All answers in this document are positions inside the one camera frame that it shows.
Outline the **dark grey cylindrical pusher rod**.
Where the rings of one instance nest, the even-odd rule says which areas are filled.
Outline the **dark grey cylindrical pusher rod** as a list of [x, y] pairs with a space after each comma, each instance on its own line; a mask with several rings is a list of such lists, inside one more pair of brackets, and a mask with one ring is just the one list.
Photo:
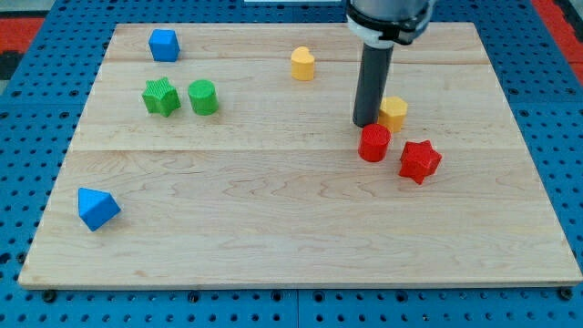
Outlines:
[[393, 48], [375, 48], [363, 45], [358, 84], [353, 107], [353, 123], [360, 128], [376, 123]]

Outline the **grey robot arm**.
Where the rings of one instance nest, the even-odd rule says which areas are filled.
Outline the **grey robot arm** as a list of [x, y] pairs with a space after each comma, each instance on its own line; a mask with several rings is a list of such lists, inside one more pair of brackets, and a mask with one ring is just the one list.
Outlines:
[[394, 46], [408, 46], [427, 28], [435, 0], [349, 0], [347, 25], [363, 41], [353, 123], [362, 128], [379, 117]]

